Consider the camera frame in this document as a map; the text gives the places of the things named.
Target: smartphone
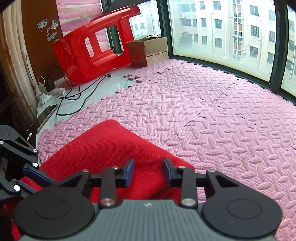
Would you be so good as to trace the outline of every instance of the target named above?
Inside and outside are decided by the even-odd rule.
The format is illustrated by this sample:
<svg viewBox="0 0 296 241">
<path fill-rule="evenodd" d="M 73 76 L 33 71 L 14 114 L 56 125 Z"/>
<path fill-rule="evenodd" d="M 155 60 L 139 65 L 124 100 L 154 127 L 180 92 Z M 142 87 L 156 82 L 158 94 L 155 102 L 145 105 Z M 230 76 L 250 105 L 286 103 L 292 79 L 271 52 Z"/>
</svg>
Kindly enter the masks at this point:
<svg viewBox="0 0 296 241">
<path fill-rule="evenodd" d="M 56 111 L 57 107 L 57 104 L 46 107 L 45 110 L 37 117 L 36 121 L 30 126 L 28 133 L 38 133 Z"/>
</svg>

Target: wooden wall panel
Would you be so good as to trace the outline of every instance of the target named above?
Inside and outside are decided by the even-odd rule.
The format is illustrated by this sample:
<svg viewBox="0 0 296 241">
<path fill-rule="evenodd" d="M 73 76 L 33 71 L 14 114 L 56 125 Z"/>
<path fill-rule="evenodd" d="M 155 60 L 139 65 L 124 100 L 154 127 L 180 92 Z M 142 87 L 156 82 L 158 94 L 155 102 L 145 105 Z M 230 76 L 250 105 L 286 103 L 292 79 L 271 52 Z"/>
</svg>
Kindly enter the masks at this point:
<svg viewBox="0 0 296 241">
<path fill-rule="evenodd" d="M 39 29 L 37 24 L 45 18 L 47 19 L 47 26 Z M 53 43 L 55 39 L 63 37 L 60 24 L 56 29 L 49 30 L 49 35 L 55 31 L 57 32 L 55 38 L 50 41 L 46 39 L 46 30 L 51 26 L 53 18 L 59 21 L 55 0 L 22 0 L 22 23 L 25 43 L 36 80 L 40 75 L 46 77 L 50 66 L 59 66 L 53 52 Z M 58 70 L 53 70 L 50 71 L 50 77 L 53 81 L 56 81 L 62 76 Z"/>
</svg>

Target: foam floor tile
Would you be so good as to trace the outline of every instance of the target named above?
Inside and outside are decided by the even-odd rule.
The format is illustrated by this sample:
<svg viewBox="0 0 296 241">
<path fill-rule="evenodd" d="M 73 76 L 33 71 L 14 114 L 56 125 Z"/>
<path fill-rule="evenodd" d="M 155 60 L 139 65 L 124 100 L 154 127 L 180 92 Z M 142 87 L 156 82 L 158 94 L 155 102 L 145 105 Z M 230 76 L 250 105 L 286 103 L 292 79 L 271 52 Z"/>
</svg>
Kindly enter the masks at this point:
<svg viewBox="0 0 296 241">
<path fill-rule="evenodd" d="M 143 82 L 45 130 L 41 161 L 114 119 L 196 172 L 216 169 L 273 198 L 283 211 L 276 237 L 295 241 L 296 107 L 245 79 L 184 61 L 163 61 L 130 75 Z M 205 201 L 202 188 L 198 197 Z"/>
</svg>

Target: black circular disc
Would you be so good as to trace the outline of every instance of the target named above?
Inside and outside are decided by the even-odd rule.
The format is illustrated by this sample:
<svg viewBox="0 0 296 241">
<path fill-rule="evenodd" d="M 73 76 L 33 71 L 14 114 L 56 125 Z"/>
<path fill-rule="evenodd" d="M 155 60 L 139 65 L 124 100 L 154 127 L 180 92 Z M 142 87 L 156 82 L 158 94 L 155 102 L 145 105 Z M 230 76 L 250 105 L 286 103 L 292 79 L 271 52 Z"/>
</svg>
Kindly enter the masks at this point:
<svg viewBox="0 0 296 241">
<path fill-rule="evenodd" d="M 46 188 L 22 200 L 15 222 L 26 235 L 56 239 L 72 235 L 94 217 L 92 203 L 72 188 Z"/>
<path fill-rule="evenodd" d="M 223 188 L 205 202 L 202 216 L 213 229 L 237 239 L 275 234 L 282 217 L 275 201 L 250 188 Z"/>
</svg>

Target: robotic arm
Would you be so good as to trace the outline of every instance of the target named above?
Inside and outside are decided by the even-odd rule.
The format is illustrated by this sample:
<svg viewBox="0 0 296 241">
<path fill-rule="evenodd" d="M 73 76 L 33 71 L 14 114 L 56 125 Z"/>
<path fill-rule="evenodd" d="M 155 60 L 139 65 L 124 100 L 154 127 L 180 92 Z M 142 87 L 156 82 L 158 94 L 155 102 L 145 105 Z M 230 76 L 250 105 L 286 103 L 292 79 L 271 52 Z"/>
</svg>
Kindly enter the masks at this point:
<svg viewBox="0 0 296 241">
<path fill-rule="evenodd" d="M 14 129 L 0 126 L 0 133 L 1 154 L 44 187 L 36 192 L 20 180 L 0 176 L 0 204 L 22 199 L 14 213 L 21 241 L 275 240 L 282 219 L 278 204 L 216 170 L 199 174 L 164 158 L 168 186 L 181 189 L 178 204 L 129 199 L 118 203 L 116 188 L 130 186 L 134 160 L 98 174 L 84 169 L 56 182 L 34 164 L 36 151 Z M 93 187 L 100 187 L 95 204 L 89 201 Z M 196 187 L 205 188 L 205 203 L 198 203 Z"/>
</svg>

